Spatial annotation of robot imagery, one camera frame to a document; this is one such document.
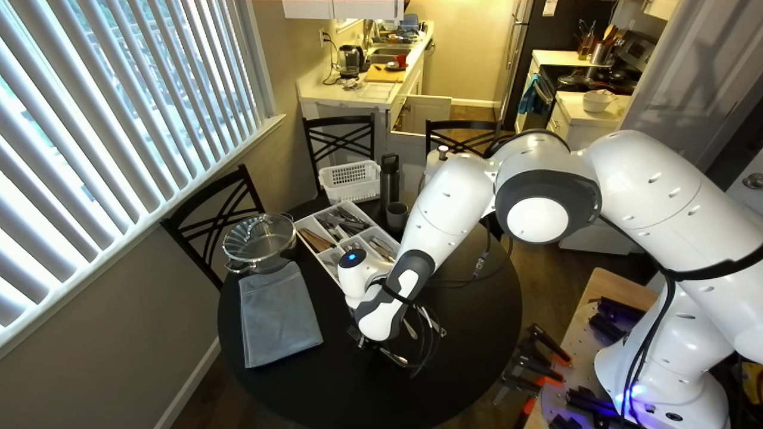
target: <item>kitchen counter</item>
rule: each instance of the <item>kitchen counter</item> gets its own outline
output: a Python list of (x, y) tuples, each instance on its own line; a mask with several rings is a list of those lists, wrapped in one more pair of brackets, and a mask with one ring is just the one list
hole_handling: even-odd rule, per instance
[(579, 58), (576, 50), (532, 50), (538, 66), (596, 66), (590, 58)]
[(408, 66), (399, 80), (364, 80), (368, 73), (360, 76), (357, 88), (344, 88), (339, 79), (331, 76), (331, 56), (326, 56), (322, 64), (310, 68), (297, 79), (297, 94), (301, 94), (301, 106), (306, 116), (319, 116), (319, 105), (331, 105), (331, 106), (372, 106), (372, 108), (396, 108), (402, 105), (401, 97), (412, 91), (412, 85), (421, 79), (421, 64), (425, 64), (425, 51), (426, 44), (432, 42), (433, 36), (433, 23), (425, 23), (426, 30), (418, 36), (412, 42), (401, 42), (408, 44)]
[(555, 101), (569, 120), (589, 120), (589, 124), (610, 125), (610, 129), (620, 125), (621, 114), (627, 111), (631, 99), (629, 94), (612, 94), (612, 101), (602, 111), (586, 111), (581, 97), (584, 93), (574, 93), (574, 91), (555, 93)]

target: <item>clear bowl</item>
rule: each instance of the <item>clear bowl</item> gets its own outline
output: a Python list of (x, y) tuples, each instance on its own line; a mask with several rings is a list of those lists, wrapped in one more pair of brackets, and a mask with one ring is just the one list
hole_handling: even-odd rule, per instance
[(275, 272), (291, 259), (296, 244), (292, 219), (283, 213), (254, 213), (234, 224), (221, 238), (229, 272)]

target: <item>utensil tray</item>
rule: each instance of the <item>utensil tray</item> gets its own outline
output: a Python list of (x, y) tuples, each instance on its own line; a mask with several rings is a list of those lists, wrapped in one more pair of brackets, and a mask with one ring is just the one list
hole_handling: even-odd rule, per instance
[(339, 284), (335, 263), (346, 249), (363, 248), (368, 255), (376, 255), (387, 261), (394, 261), (399, 253), (399, 240), (351, 200), (301, 216), (296, 222), (296, 235), (326, 268), (334, 284)]

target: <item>box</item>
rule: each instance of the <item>box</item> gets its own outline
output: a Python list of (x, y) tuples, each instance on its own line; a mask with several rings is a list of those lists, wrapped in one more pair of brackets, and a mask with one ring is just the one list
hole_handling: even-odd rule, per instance
[(375, 160), (322, 167), (316, 173), (319, 185), (331, 203), (339, 200), (375, 200), (379, 197), (381, 167)]
[(340, 200), (297, 219), (296, 235), (316, 256), (334, 284), (339, 284), (335, 263), (346, 249), (363, 248), (368, 255), (376, 255), (387, 261), (394, 261), (399, 255), (399, 240), (351, 200)]

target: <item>chair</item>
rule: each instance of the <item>chair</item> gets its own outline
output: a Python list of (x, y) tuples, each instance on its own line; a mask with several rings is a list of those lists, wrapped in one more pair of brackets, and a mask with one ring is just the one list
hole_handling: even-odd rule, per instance
[(302, 119), (316, 192), (319, 167), (376, 156), (375, 114)]
[(426, 120), (426, 153), (445, 144), (450, 153), (475, 153), (480, 156), (492, 156), (513, 135), (514, 133), (500, 129), (497, 120)]
[(220, 238), (232, 224), (254, 212), (265, 212), (259, 192), (248, 168), (239, 164), (236, 172), (191, 194), (172, 216), (162, 219), (162, 226), (220, 291), (223, 285), (223, 273), (214, 268), (214, 256), (221, 255)]

